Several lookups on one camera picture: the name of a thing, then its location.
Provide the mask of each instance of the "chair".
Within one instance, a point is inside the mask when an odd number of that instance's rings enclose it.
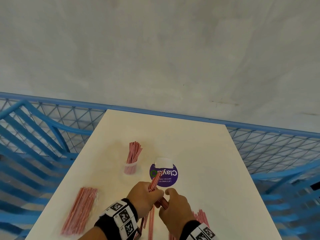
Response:
[[[40,122],[44,122],[42,127],[39,126]],[[62,131],[86,136],[92,134],[90,130],[71,128],[52,120],[26,100],[0,112],[0,156],[6,159],[0,159],[0,172],[22,183],[27,189],[31,188],[24,191],[1,179],[0,190],[24,204],[42,205],[43,208],[49,199],[40,196],[54,193],[78,156],[78,153],[70,152]],[[14,152],[9,144],[22,153]],[[1,230],[17,237],[27,236],[30,229],[22,229],[15,224],[34,224],[42,211],[25,209],[24,204],[0,200]]]
[[[256,173],[255,182],[282,237],[320,239],[320,160],[274,173]]]

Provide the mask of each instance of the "round purple sticker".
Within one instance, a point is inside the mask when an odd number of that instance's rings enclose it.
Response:
[[[163,174],[159,178],[158,186],[170,187],[174,185],[178,179],[178,170],[175,165],[173,165],[173,168],[155,168],[155,165],[152,164],[149,170],[150,178],[153,179],[162,170]]]

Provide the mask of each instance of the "forearm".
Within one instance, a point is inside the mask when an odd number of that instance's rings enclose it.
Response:
[[[94,226],[79,238],[79,240],[107,240],[107,238],[99,227]]]

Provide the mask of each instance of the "concrete wall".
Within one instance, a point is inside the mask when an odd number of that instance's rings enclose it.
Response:
[[[0,92],[320,132],[320,0],[0,0]]]

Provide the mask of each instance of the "table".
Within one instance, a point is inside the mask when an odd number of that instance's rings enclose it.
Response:
[[[131,141],[143,150],[137,173],[125,175]],[[106,111],[26,240],[70,239],[60,236],[60,230],[82,186],[99,190],[87,223],[92,227],[99,214],[126,197],[138,181],[151,181],[149,168],[157,157],[173,160],[178,170],[173,187],[195,212],[206,212],[220,240],[281,240],[224,125],[116,110]],[[147,237],[145,229],[142,239]],[[158,239],[168,239],[168,231],[156,209]]]

